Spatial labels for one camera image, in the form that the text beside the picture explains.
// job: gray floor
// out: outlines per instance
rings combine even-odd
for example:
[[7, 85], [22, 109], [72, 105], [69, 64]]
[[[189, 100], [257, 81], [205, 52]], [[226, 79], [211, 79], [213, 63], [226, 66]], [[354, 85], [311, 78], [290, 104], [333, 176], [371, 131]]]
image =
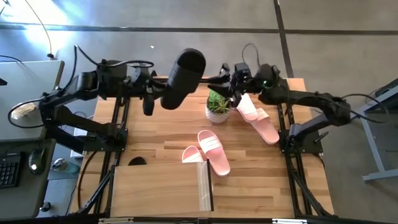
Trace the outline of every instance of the gray floor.
[[[34, 15], [22, 4], [3, 11], [0, 21], [33, 22]], [[273, 0], [146, 0], [72, 1], [30, 0], [46, 24], [103, 27], [196, 27], [277, 29]], [[306, 30], [398, 30], [395, 0], [279, 0], [286, 29]], [[21, 60], [46, 60], [48, 43], [40, 27], [0, 30], [0, 53]], [[241, 50], [253, 42], [262, 63], [276, 64], [286, 77], [279, 34], [197, 32], [77, 32], [50, 31], [53, 52], [66, 63], [63, 83], [72, 72], [73, 44], [95, 60], [143, 59], [155, 62], [162, 75], [185, 47], [201, 50], [206, 74], [215, 75], [223, 62], [241, 61]], [[288, 34], [287, 45], [295, 77], [305, 79], [310, 91], [337, 96], [369, 93], [398, 77], [396, 35], [302, 35]], [[254, 51], [245, 53], [255, 70]], [[95, 69], [78, 58], [77, 71]], [[349, 101], [353, 107], [362, 98]], [[74, 102], [73, 111], [92, 114], [95, 101]], [[396, 223], [398, 178], [370, 184], [362, 175], [377, 171], [359, 122], [327, 128], [323, 140], [326, 175], [335, 213], [341, 217]], [[67, 207], [69, 195], [55, 195], [58, 207]], [[64, 213], [60, 209], [57, 215]]]

